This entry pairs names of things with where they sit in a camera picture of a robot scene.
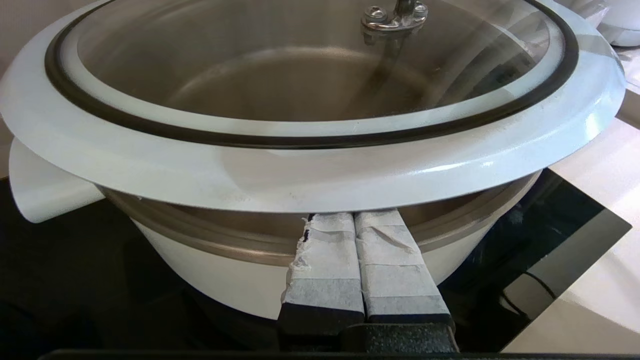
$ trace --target white appliance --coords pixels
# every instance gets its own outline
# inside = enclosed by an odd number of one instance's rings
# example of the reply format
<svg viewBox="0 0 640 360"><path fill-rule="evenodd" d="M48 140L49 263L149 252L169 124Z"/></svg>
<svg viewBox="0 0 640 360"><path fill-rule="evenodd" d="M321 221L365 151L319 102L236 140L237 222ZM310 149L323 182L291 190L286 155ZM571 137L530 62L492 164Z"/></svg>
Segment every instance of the white appliance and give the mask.
<svg viewBox="0 0 640 360"><path fill-rule="evenodd" d="M610 10L598 30L617 46L640 45L640 1L609 0Z"/></svg>
<svg viewBox="0 0 640 360"><path fill-rule="evenodd" d="M187 282L264 318L309 213L401 208L444 280L608 125L625 80L553 1L400 1L408 22L392 0L113 0L58 20L0 83L18 207L39 222L106 196Z"/></svg>

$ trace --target bolt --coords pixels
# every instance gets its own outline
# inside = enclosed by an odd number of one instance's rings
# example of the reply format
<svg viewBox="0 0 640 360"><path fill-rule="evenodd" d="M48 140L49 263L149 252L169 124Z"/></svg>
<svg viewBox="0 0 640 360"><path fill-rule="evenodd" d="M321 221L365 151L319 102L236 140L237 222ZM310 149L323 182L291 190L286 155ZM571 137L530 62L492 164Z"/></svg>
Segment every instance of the bolt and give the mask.
<svg viewBox="0 0 640 360"><path fill-rule="evenodd" d="M385 22L387 20L387 11L379 6L372 6L364 13L368 22Z"/></svg>
<svg viewBox="0 0 640 360"><path fill-rule="evenodd" d="M420 1L415 3L415 8L413 8L413 16L414 17L426 17L427 16L427 6Z"/></svg>

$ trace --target metal bracket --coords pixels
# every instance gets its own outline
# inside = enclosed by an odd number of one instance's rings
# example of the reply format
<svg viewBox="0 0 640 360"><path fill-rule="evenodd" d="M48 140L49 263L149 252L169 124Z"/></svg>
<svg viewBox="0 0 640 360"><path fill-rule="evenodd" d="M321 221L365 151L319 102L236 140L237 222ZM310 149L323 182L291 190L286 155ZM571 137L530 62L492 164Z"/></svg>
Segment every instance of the metal bracket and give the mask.
<svg viewBox="0 0 640 360"><path fill-rule="evenodd" d="M418 28L427 20L427 6L416 0L398 0L394 16L389 19L387 11L372 6L365 11L362 25L373 31L405 31Z"/></svg>

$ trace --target glass lid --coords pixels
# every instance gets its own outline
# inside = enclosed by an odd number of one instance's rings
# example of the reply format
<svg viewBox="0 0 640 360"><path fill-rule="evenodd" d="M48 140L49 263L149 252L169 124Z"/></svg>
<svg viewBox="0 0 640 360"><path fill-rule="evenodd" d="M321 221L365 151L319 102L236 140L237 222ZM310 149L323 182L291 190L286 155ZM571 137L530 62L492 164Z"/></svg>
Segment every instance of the glass lid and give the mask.
<svg viewBox="0 0 640 360"><path fill-rule="evenodd" d="M63 30L46 65L67 99L138 131L366 146L534 106L570 75L563 29L524 0L114 0Z"/></svg>

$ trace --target black rubber gasket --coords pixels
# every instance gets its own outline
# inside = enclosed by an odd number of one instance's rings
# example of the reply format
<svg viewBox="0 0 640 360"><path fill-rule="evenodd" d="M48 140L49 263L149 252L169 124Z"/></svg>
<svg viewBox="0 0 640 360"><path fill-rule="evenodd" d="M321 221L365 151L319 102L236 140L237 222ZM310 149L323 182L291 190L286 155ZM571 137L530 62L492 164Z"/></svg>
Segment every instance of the black rubber gasket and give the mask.
<svg viewBox="0 0 640 360"><path fill-rule="evenodd" d="M535 0L524 0L544 13L556 23L564 36L564 54L555 71L529 93L497 108L443 124L435 124L413 129L389 131L365 135L285 137L253 136L215 133L163 124L131 115L107 105L80 89L61 66L60 49L65 37L89 14L109 4L100 5L66 26L53 39L45 55L45 70L49 81L59 93L79 108L108 122L150 135L161 136L186 142L221 145L227 147L248 147L257 149L340 149L366 147L391 143L411 142L438 136L459 133L504 119L538 104L563 86L571 77L578 64L578 40L571 27L551 9Z"/></svg>

